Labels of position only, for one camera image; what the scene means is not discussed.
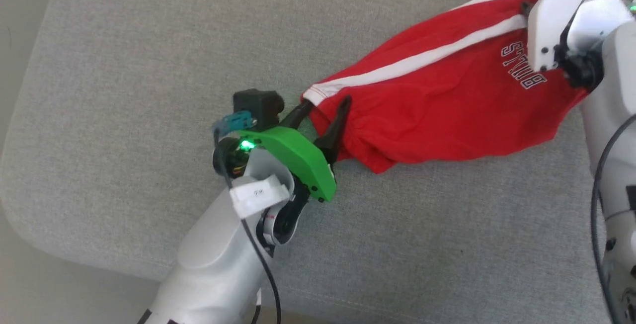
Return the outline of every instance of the sticker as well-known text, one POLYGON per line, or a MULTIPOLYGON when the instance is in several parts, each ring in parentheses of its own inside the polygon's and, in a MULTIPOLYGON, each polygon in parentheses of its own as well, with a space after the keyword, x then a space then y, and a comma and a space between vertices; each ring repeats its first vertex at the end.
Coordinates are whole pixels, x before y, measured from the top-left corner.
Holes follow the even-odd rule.
POLYGON ((265 180, 243 184, 230 190, 232 205, 238 217, 245 219, 280 202, 289 200, 289 190, 276 175, 265 180))

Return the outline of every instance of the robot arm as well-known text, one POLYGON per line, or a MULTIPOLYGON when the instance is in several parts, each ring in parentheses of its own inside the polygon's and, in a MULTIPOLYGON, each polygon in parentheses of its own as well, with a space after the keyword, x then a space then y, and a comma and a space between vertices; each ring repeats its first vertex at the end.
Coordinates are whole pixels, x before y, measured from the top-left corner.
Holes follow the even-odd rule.
MULTIPOLYGON (((539 0, 528 18, 529 63, 563 68, 590 95, 581 112, 591 172, 610 138, 636 114, 636 22, 623 0, 539 0)), ((606 222, 599 279, 615 323, 636 324, 636 129, 613 143, 598 186, 606 222)))
POLYGON ((213 158, 216 172, 232 174, 231 189, 214 200, 182 240, 175 267, 138 324, 241 322, 256 299, 275 247, 292 238, 309 197, 322 202, 334 194, 331 166, 350 102, 348 97, 341 103, 329 129, 312 143, 296 131, 311 103, 300 104, 279 122, 282 99, 277 93, 248 90, 234 95, 236 113, 225 117, 214 132, 224 136, 238 131, 241 138, 216 143, 213 158), (252 205, 259 205, 256 198, 266 190, 278 189, 280 196, 271 197, 263 208, 241 208, 240 192, 254 188, 243 197, 254 199, 252 205))

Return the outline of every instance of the gray upholstery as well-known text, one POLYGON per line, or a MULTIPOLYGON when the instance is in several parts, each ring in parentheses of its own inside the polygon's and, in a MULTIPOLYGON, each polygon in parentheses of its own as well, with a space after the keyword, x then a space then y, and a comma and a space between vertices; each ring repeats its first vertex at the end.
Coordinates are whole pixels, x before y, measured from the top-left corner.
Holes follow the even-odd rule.
MULTIPOLYGON (((223 188, 210 126, 234 91, 293 106, 466 1, 50 0, 2 156, 7 216, 48 253, 162 279, 223 188)), ((283 306, 337 323, 606 322, 588 166, 578 111, 510 157, 338 163, 336 199, 277 251, 283 306)))

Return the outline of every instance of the red shorts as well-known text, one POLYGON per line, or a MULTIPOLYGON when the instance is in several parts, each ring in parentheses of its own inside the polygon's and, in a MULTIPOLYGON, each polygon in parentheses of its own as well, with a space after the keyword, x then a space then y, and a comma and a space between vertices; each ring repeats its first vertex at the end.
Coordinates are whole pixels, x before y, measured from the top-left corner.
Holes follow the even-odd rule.
POLYGON ((586 96, 527 60, 523 1, 473 0, 414 25, 305 91, 319 134, 352 96, 342 158, 397 162, 504 156, 554 138, 586 96))

